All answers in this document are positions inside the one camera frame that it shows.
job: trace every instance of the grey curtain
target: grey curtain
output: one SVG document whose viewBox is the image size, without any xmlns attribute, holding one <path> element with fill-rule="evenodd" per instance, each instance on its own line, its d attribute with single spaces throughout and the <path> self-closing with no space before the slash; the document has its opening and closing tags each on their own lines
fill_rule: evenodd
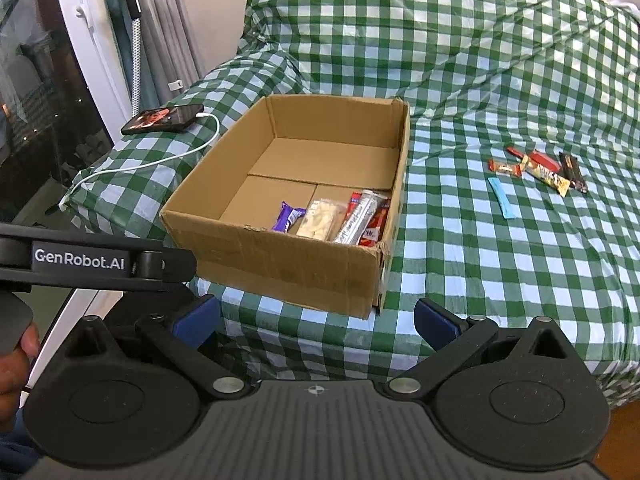
<svg viewBox="0 0 640 480">
<path fill-rule="evenodd" d="M 202 68 L 181 0 L 139 0 L 142 10 L 142 41 L 160 102 L 183 90 L 169 90 L 182 80 L 184 88 L 202 76 Z"/>
</svg>

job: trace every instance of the human hand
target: human hand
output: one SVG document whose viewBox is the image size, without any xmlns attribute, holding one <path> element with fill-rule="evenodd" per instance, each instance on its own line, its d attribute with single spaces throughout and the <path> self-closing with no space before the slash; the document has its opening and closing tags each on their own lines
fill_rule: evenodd
<svg viewBox="0 0 640 480">
<path fill-rule="evenodd" d="M 14 415 L 20 406 L 20 392 L 29 379 L 29 358 L 40 352 L 38 328 L 31 323 L 20 344 L 8 355 L 0 356 L 0 433 L 14 428 Z"/>
</svg>

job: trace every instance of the smartphone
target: smartphone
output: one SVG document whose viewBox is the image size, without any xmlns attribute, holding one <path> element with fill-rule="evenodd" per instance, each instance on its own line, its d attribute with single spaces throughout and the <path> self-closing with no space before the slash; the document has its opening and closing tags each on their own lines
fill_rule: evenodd
<svg viewBox="0 0 640 480">
<path fill-rule="evenodd" d="M 196 114 L 204 111 L 204 106 L 180 105 L 144 110 L 125 124 L 123 135 L 149 134 L 151 132 L 181 132 L 193 121 Z"/>
</svg>

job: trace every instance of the open cardboard box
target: open cardboard box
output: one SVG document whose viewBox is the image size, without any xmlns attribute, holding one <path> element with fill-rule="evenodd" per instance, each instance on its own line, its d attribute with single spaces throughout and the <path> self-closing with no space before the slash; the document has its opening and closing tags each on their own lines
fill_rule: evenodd
<svg viewBox="0 0 640 480">
<path fill-rule="evenodd" d="M 401 209 L 409 107 L 322 95 L 260 99 L 180 184 L 160 217 L 207 280 L 366 319 L 382 307 Z M 282 202 L 391 196 L 375 247 L 271 231 Z"/>
</svg>

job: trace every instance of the green checkered bedsheet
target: green checkered bedsheet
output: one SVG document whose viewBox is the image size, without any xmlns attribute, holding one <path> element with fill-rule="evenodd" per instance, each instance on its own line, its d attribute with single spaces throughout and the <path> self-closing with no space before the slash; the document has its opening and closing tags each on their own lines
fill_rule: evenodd
<svg viewBox="0 0 640 480">
<path fill-rule="evenodd" d="M 611 404 L 638 397 L 638 38 L 631 15 L 600 0 L 248 0 L 238 55 L 174 103 L 203 103 L 225 131 L 271 93 L 398 96 L 412 137 L 381 315 L 194 280 L 222 300 L 225 364 L 262 378 L 386 380 L 431 353 L 412 320 L 427 293 L 501 326 L 551 316 Z M 184 152 L 212 128 L 130 137 L 96 169 Z M 504 220 L 485 167 L 510 144 L 571 152 L 590 192 L 562 199 L 528 175 L 502 176 L 518 215 Z M 170 244 L 158 210 L 200 157 L 85 184 L 70 197 L 75 224 Z"/>
</svg>

